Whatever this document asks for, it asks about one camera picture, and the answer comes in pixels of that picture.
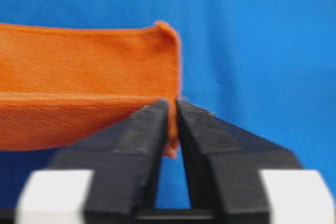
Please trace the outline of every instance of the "white component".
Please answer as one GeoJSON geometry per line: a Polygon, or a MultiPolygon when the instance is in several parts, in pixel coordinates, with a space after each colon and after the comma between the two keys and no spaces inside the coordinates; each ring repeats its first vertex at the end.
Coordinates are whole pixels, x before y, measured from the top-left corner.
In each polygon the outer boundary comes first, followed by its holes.
{"type": "Polygon", "coordinates": [[[260,170],[271,224],[334,224],[334,202],[316,170],[260,170]]]}
{"type": "Polygon", "coordinates": [[[18,200],[16,224],[83,224],[92,170],[31,173],[18,200]]]}

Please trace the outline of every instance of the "blue backdrop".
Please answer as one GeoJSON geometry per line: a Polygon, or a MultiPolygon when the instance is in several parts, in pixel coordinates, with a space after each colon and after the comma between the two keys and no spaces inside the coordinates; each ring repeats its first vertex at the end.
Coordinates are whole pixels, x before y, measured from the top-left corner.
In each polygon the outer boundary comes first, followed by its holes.
{"type": "MultiPolygon", "coordinates": [[[[336,195],[336,0],[0,0],[0,22],[133,28],[161,19],[183,43],[183,95],[294,150],[336,195]]],[[[0,176],[11,176],[0,164],[0,176]]],[[[181,153],[158,207],[189,207],[181,153]]]]}

